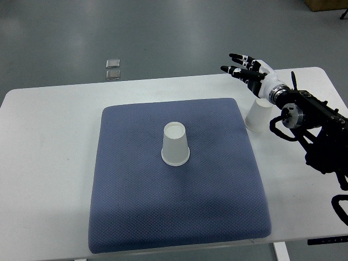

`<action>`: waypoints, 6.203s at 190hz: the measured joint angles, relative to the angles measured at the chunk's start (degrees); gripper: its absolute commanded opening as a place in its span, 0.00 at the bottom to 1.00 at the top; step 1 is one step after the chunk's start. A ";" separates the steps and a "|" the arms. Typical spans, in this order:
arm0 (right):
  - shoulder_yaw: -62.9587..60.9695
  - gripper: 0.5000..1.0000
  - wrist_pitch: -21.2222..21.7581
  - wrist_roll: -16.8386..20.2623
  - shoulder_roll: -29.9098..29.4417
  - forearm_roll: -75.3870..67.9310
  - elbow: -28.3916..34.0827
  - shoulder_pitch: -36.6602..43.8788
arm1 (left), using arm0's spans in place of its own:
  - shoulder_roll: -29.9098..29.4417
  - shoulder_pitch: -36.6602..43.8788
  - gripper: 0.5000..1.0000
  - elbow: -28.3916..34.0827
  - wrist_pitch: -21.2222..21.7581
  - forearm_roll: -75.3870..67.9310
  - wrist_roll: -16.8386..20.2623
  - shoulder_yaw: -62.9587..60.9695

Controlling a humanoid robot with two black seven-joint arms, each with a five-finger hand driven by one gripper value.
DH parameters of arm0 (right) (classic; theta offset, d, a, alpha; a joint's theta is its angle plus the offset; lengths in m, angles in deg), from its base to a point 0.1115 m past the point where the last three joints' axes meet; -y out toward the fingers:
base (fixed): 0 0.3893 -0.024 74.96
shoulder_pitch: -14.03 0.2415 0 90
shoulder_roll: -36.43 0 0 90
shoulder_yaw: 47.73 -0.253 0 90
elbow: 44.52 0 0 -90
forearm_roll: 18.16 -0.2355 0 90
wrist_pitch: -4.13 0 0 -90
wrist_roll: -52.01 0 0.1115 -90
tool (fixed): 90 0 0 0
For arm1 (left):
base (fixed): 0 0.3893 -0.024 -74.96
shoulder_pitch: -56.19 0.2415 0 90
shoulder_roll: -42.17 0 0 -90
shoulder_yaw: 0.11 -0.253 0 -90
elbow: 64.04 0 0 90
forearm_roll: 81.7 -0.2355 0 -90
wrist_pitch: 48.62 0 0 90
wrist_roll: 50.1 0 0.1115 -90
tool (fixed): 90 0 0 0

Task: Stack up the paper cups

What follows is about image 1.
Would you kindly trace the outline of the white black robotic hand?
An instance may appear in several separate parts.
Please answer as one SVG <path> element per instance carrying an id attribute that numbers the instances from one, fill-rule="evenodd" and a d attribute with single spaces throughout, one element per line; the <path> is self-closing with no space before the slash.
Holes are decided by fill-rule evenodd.
<path id="1" fill-rule="evenodd" d="M 279 80 L 275 70 L 263 60 L 236 53 L 230 53 L 229 57 L 241 67 L 231 65 L 221 66 L 220 69 L 245 83 L 256 97 L 276 104 L 276 97 L 289 90 L 289 87 Z"/>

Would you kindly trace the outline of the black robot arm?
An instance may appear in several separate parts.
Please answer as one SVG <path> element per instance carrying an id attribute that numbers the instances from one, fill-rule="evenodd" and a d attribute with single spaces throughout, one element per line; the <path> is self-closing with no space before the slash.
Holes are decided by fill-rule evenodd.
<path id="1" fill-rule="evenodd" d="M 323 174 L 334 172 L 341 190 L 347 190 L 347 118 L 306 90 L 280 86 L 271 92 L 271 101 L 281 110 L 270 121 L 270 130 L 304 148 L 306 164 Z"/>

